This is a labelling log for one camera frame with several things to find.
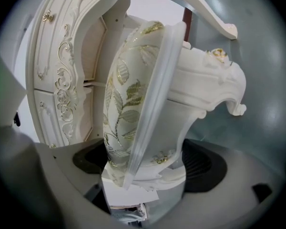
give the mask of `gold decorative carving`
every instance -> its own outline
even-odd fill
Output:
[[[108,160],[109,164],[111,164],[113,167],[118,167],[114,162],[112,162],[111,160]]]
[[[49,145],[49,148],[56,148],[56,145],[55,144],[51,144],[51,145]]]
[[[74,25],[80,15],[80,7],[84,0],[78,0],[77,4],[71,9],[72,21],[70,24],[64,24],[65,31],[62,42],[60,43],[57,51],[59,63],[57,64],[57,78],[55,81],[56,91],[54,93],[56,107],[60,112],[59,121],[61,131],[68,140],[68,144],[72,142],[74,130],[76,127],[74,118],[77,105],[79,104],[78,94],[76,90],[76,72],[74,69],[74,55],[72,44],[72,32]],[[51,11],[47,11],[43,16],[43,21],[53,19],[50,15]]]
[[[126,103],[123,104],[123,99],[121,97],[121,94],[118,92],[118,90],[115,88],[113,84],[113,73],[108,79],[107,86],[106,86],[106,91],[105,91],[105,105],[106,109],[109,109],[109,104],[111,101],[111,98],[113,98],[114,104],[117,108],[117,111],[119,113],[118,119],[115,123],[114,130],[111,129],[109,123],[108,123],[108,116],[106,114],[103,114],[103,124],[108,125],[110,128],[111,133],[105,133],[105,145],[106,147],[110,150],[109,153],[116,155],[118,157],[125,157],[130,155],[130,150],[122,151],[122,150],[114,150],[112,151],[112,147],[109,144],[109,138],[108,136],[111,135],[116,141],[120,144],[120,146],[123,148],[121,145],[121,142],[118,137],[118,125],[121,119],[123,119],[126,122],[129,123],[134,123],[139,120],[140,113],[135,111],[135,110],[127,110],[124,111],[125,107],[128,106],[135,106],[139,105],[143,102],[144,96],[146,93],[145,90],[145,85],[142,85],[139,80],[137,80],[136,83],[130,85],[127,90],[127,99]],[[136,128],[132,129],[128,133],[125,133],[121,135],[124,139],[132,141],[136,133]]]
[[[127,65],[125,61],[120,58],[118,59],[118,66],[116,67],[116,75],[121,85],[123,85],[129,78]]]
[[[150,27],[146,28],[145,30],[141,31],[141,35],[146,35],[146,34],[149,34],[149,33],[153,32],[153,31],[162,30],[163,28],[164,28],[164,26],[163,26],[163,24],[161,22],[155,21],[155,23],[152,26],[150,26]]]
[[[213,49],[211,52],[207,50],[206,53],[210,56],[213,56],[213,57],[215,56],[215,58],[220,63],[224,63],[223,58],[228,56],[228,54],[222,48]]]
[[[157,164],[162,164],[168,161],[173,154],[175,153],[175,150],[168,150],[167,153],[164,153],[163,151],[160,151],[158,155],[155,155],[153,157],[153,160],[151,161],[152,163],[157,163]]]

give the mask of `furniture leg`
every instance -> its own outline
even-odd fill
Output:
[[[228,112],[237,116],[246,111],[241,104],[245,88],[244,72],[222,49],[183,47],[168,99],[206,111],[226,102]]]
[[[225,37],[233,40],[237,38],[237,28],[234,24],[225,24],[210,8],[205,0],[184,0],[190,4],[197,12],[217,29]]]

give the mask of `white ornate furniture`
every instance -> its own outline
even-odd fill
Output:
[[[183,22],[143,23],[113,60],[104,100],[109,162],[103,177],[121,187],[177,186],[185,181],[180,154],[193,122],[224,101],[232,115],[246,110],[239,65],[222,49],[191,50],[188,43],[182,48],[184,33]]]
[[[224,24],[204,0],[186,1],[223,35],[230,39],[237,37],[236,27]],[[120,106],[118,119],[130,120],[141,128],[140,135],[134,135],[135,131],[131,130],[127,135],[124,133],[126,141],[137,138],[134,144],[128,143],[126,149],[108,148],[109,154],[114,152],[119,158],[126,157],[123,162],[131,160],[132,168],[127,170],[129,177],[126,177],[125,184],[115,182],[128,187],[134,180],[134,184],[146,189],[168,189],[185,179],[184,167],[176,164],[185,134],[195,119],[203,118],[206,111],[212,111],[222,101],[227,101],[231,114],[244,113],[245,106],[240,101],[245,91],[245,76],[221,49],[211,52],[190,50],[189,43],[183,43],[183,23],[164,28],[160,23],[151,22],[145,28],[146,35],[159,28],[163,31],[156,41],[159,54],[144,44],[140,44],[139,52],[143,66],[149,65],[149,71],[141,74],[146,74],[145,86],[149,86],[145,100],[149,98],[152,103],[149,108],[143,108],[142,113],[146,113],[153,123],[139,120],[140,114],[135,112],[122,113],[127,102],[123,105],[118,91],[112,89],[108,94],[105,87],[107,79],[109,83],[118,81],[120,85],[125,83],[130,87],[126,82],[131,78],[127,76],[131,69],[126,70],[124,62],[119,60],[121,51],[117,51],[128,34],[145,21],[126,15],[129,4],[130,0],[43,1],[32,26],[27,53],[26,85],[30,111],[41,142],[51,148],[76,144],[103,136],[103,122],[111,120],[107,115],[103,119],[103,107],[110,108],[107,99],[113,93],[115,104]],[[132,59],[132,64],[137,60],[139,58]],[[120,72],[115,80],[110,73],[112,62],[112,67],[117,63]],[[158,76],[152,76],[152,72],[157,72]],[[136,85],[134,78],[131,85]],[[140,96],[135,98],[135,95],[141,94],[141,90],[127,96],[129,106],[137,105],[134,103]],[[115,131],[105,133],[107,144],[114,141],[111,139],[114,133],[116,139],[118,135],[117,127],[111,127]],[[137,156],[131,154],[131,147],[138,144],[141,156],[135,159]],[[115,180],[110,171],[105,171],[103,177]]]

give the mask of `ornate carved drawer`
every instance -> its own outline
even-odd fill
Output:
[[[45,0],[40,8],[41,13],[35,17],[38,23],[35,29],[34,88],[51,93],[54,92],[53,66],[57,63],[54,48],[57,47],[57,34],[60,34],[64,10],[62,1],[64,0]]]
[[[34,95],[45,143],[51,147],[63,146],[64,142],[55,111],[54,94],[35,90]]]

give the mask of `gold leaf pattern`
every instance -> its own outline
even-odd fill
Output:
[[[157,60],[159,48],[152,45],[140,46],[140,54],[145,66],[154,67]]]
[[[113,167],[118,167],[114,162],[112,162],[111,160],[108,160],[109,164],[111,164]]]
[[[119,114],[121,114],[123,109],[123,100],[119,91],[115,87],[113,87],[113,99]]]
[[[132,98],[134,95],[136,95],[139,90],[141,88],[141,83],[137,80],[137,82],[135,84],[132,84],[131,86],[129,86],[126,90],[126,94],[127,94],[127,100]]]
[[[155,21],[154,24],[141,32],[141,35],[149,34],[153,31],[162,30],[164,28],[163,24],[159,21]]]
[[[130,100],[129,102],[127,102],[123,107],[139,105],[140,103],[143,102],[143,100],[144,100],[143,96],[134,98]]]
[[[106,86],[106,92],[105,92],[105,105],[106,109],[108,111],[109,104],[110,104],[110,99],[112,95],[112,87],[113,87],[113,73],[110,75],[107,86]]]
[[[139,120],[140,113],[135,110],[129,110],[121,114],[120,118],[127,122],[133,123]]]
[[[108,117],[107,117],[107,115],[105,115],[104,113],[103,113],[103,124],[104,124],[104,125],[109,125]]]
[[[132,129],[130,132],[125,133],[122,137],[126,140],[133,141],[137,128]]]
[[[109,142],[108,142],[108,140],[109,140],[109,138],[108,138],[108,133],[104,133],[104,136],[105,136],[105,144],[106,145],[109,145]]]
[[[119,83],[123,85],[129,78],[129,72],[124,60],[119,58],[118,62],[118,66],[116,67],[116,75]]]

